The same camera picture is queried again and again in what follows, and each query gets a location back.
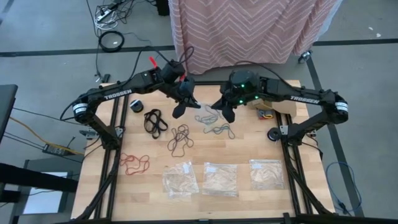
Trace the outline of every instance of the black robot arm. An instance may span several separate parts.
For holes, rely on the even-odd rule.
[[[179,118],[184,114],[186,107],[200,108],[193,97],[194,80],[185,76],[184,73],[185,69],[181,63],[172,60],[163,69],[156,67],[135,74],[124,82],[90,89],[87,93],[79,96],[72,104],[75,120],[81,124],[89,125],[97,131],[101,136],[104,149],[119,149],[120,142],[114,127],[105,125],[95,115],[98,106],[104,101],[132,93],[146,94],[159,90],[178,103],[178,106],[174,109],[173,117]]]
[[[230,123],[235,119],[233,108],[259,98],[271,102],[290,100],[323,107],[322,112],[300,124],[271,129],[268,137],[272,141],[287,138],[289,144],[298,146],[306,133],[316,131],[326,124],[340,124],[348,120],[347,102],[337,92],[294,87],[285,80],[260,77],[247,70],[233,72],[221,86],[220,92],[221,99],[211,107],[221,110]]]

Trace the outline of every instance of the pink striped cloth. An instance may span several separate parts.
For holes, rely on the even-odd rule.
[[[285,63],[307,51],[336,0],[169,0],[174,46],[201,74],[240,60]]]

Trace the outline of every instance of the plastic bag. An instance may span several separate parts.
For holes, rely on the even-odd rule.
[[[176,164],[163,171],[163,185],[169,198],[189,197],[199,193],[191,161]]]
[[[205,178],[202,193],[237,197],[236,170],[237,165],[205,163]]]
[[[251,159],[251,185],[256,190],[284,189],[282,164],[273,159]]]

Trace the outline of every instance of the wooden table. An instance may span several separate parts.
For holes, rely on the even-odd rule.
[[[299,81],[289,82],[295,86],[300,84]],[[199,102],[214,103],[220,98],[219,89],[219,86],[196,86],[194,95]],[[174,119],[172,117],[174,101],[166,98],[159,91],[147,95],[133,94],[129,96],[129,102],[134,99],[142,100],[144,111],[135,114],[128,109],[122,152],[137,157],[149,155],[150,168],[143,174],[125,175],[124,168],[120,167],[113,221],[274,218],[281,217],[284,212],[289,212],[290,216],[294,216],[286,170],[284,170],[285,189],[251,189],[250,159],[278,159],[284,164],[280,143],[275,144],[266,136],[270,128],[277,126],[275,119],[259,120],[255,110],[240,106],[235,110],[236,120],[231,124],[236,138],[229,139],[227,132],[219,135],[204,134],[205,126],[195,121],[196,111],[194,109],[187,108],[181,118]],[[105,123],[109,123],[112,106],[113,102],[107,101],[102,103],[97,110],[97,115]],[[167,132],[162,133],[157,140],[153,140],[143,127],[144,113],[155,108],[162,111],[162,118],[169,124]],[[303,103],[297,103],[297,116],[293,118],[293,122],[300,123],[306,119],[308,119],[307,107]],[[183,158],[177,158],[171,156],[171,152],[167,150],[167,143],[173,138],[171,129],[177,128],[181,124],[189,126],[190,138],[194,140],[195,144],[192,148],[185,150]],[[312,139],[307,137],[303,141],[315,144]],[[87,149],[86,153],[89,153],[97,145]],[[182,144],[177,148],[176,154],[181,147]],[[318,151],[305,145],[300,146],[299,150],[308,187],[327,209],[334,212]],[[98,149],[85,159],[81,169],[72,218],[82,213],[96,193],[103,156],[104,150]],[[163,170],[189,160],[193,164],[200,189],[203,183],[204,162],[237,164],[239,196],[220,197],[199,193],[190,198],[169,199],[167,193],[164,192],[162,183]],[[297,189],[300,208],[305,211],[298,185]],[[108,193],[105,194],[102,217],[105,216],[107,198]]]

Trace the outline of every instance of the gray floor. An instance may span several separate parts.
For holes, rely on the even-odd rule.
[[[89,0],[91,8],[102,4]],[[0,10],[6,1],[0,1]],[[353,40],[396,38],[398,17],[395,0],[345,0],[333,19],[329,31],[320,40]],[[156,8],[148,3],[134,7],[128,24],[120,24],[121,32],[135,32],[153,45],[172,45],[170,18],[156,16]],[[127,47],[147,45],[133,35],[127,35]],[[0,25],[0,52],[31,50],[92,49],[96,37],[88,15],[86,3],[81,0],[14,0],[14,4]],[[394,126],[394,114],[398,106],[397,96],[398,45],[356,45],[341,47],[314,47],[313,61],[324,88],[339,91],[349,102],[350,118],[337,126],[348,163],[353,167],[356,181],[363,197],[363,210],[367,217],[398,218],[396,201],[395,146],[398,143]],[[164,52],[174,57],[175,52]],[[132,70],[136,53],[100,54],[99,70],[112,74],[111,81],[125,80]],[[144,53],[137,70],[150,67]],[[270,65],[286,79],[299,79],[303,85],[313,88],[312,79],[305,64],[298,65],[291,56],[283,65]],[[259,68],[250,67],[258,72]],[[0,58],[0,83],[19,86],[15,107],[58,117],[64,107],[79,94],[97,85],[95,83],[95,55],[59,55],[41,57]],[[225,80],[230,68],[216,69],[197,80]],[[319,111],[309,107],[310,114]],[[78,134],[79,126],[59,123],[20,111],[12,116],[32,126],[40,135],[57,144],[67,144],[76,136],[71,147],[82,151],[85,140]],[[37,142],[24,128],[10,122],[7,131]],[[336,161],[330,136],[326,128],[318,133],[320,147],[324,151],[325,167]],[[0,145],[0,162],[22,167],[26,159],[53,158],[34,148],[4,138]],[[79,165],[68,163],[66,169],[76,170]],[[345,202],[348,201],[339,170],[330,172],[333,189]],[[7,223],[13,205],[0,208],[0,222]],[[57,220],[67,218],[70,206]],[[45,216],[22,217],[20,223],[49,223]]]

